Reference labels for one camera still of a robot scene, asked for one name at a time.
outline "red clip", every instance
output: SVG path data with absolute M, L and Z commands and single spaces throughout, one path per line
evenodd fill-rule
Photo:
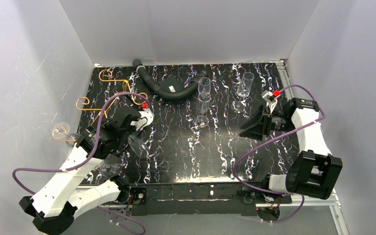
M 278 97 L 278 96 L 280 95 L 280 92 L 279 92 L 278 90 L 275 90 L 275 91 L 273 92 L 273 95 L 276 96 L 276 97 Z

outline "gray wall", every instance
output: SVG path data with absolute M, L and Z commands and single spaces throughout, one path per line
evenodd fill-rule
M 376 234 L 376 1 L 320 0 L 288 60 L 327 113 L 325 140 L 342 158 L 336 189 L 351 234 Z
M 60 0 L 93 63 L 287 58 L 318 0 Z
M 58 0 L 0 0 L 0 235 L 38 234 L 11 172 L 59 168 L 70 148 L 50 132 L 61 121 L 77 127 L 92 68 Z M 33 190 L 51 177 L 19 175 Z

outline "marble-patterned surface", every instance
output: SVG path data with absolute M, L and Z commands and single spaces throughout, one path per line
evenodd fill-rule
M 101 108 L 105 100 L 122 91 L 122 82 L 102 82 L 95 68 L 90 81 L 87 97 L 90 104 L 85 108 Z M 134 92 L 145 92 L 154 112 L 154 122 L 140 134 L 149 147 L 148 158 L 141 160 L 125 151 L 119 154 L 121 174 L 131 184 L 151 183 L 195 183 L 233 181 L 232 166 L 258 141 L 239 138 L 239 125 L 257 110 L 265 90 L 278 90 L 282 82 L 275 64 L 217 64 L 217 65 L 169 65 L 147 66 L 154 79 L 160 81 L 171 76 L 187 86 L 189 81 L 206 70 L 212 81 L 211 108 L 207 112 L 209 126 L 197 128 L 195 97 L 179 104 L 163 102 L 153 94 L 134 72 L 132 67 L 114 67 L 111 79 L 128 79 Z M 230 105 L 238 100 L 235 94 L 242 74 L 250 71 L 255 75 L 248 98 L 244 99 L 244 113 L 234 113 Z M 280 99 L 283 105 L 286 98 Z M 124 105 L 132 105 L 128 99 L 117 101 L 108 112 L 111 117 Z M 79 131 L 83 131 L 98 112 L 83 111 Z M 298 154 L 296 135 L 266 146 L 245 160 L 239 167 L 241 178 L 251 182 L 261 181 L 267 173 L 286 173 Z M 92 171 L 82 184 L 99 184 L 104 178 L 98 170 Z

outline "black corrugated hose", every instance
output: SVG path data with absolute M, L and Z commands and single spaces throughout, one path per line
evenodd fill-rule
M 181 101 L 188 99 L 198 90 L 198 81 L 201 77 L 208 77 L 208 74 L 205 71 L 201 71 L 199 78 L 194 78 L 190 84 L 178 92 L 168 92 L 161 88 L 161 86 L 148 74 L 145 67 L 142 65 L 140 60 L 133 61 L 133 67 L 135 71 L 139 74 L 139 77 L 146 82 L 148 87 L 155 92 L 159 97 L 163 98 L 166 101 Z

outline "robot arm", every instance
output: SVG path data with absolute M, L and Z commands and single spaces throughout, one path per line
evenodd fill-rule
M 263 97 L 270 111 L 261 105 L 242 126 L 239 135 L 262 141 L 272 130 L 291 131 L 319 117 L 318 104 L 313 100 L 293 98 L 283 106 L 284 113 L 274 112 L 276 99 Z M 300 153 L 286 175 L 267 175 L 262 187 L 283 193 L 299 193 L 328 199 L 342 169 L 342 161 L 331 155 L 325 144 L 320 124 L 311 125 L 297 133 Z
M 77 139 L 76 146 L 60 167 L 63 172 L 56 173 L 50 181 L 32 197 L 22 198 L 20 206 L 34 217 L 33 224 L 48 235 L 59 235 L 73 221 L 103 203 L 116 201 L 128 186 L 119 177 L 113 177 L 103 184 L 85 192 L 74 190 L 87 177 L 87 174 L 111 153 L 121 151 L 127 144 L 128 136 L 153 121 L 152 112 L 145 107 L 143 111 L 122 107 L 120 112 L 102 122 L 99 133 L 99 145 L 95 155 L 76 170 L 65 171 L 86 160 L 94 146 L 96 123 L 88 127 Z

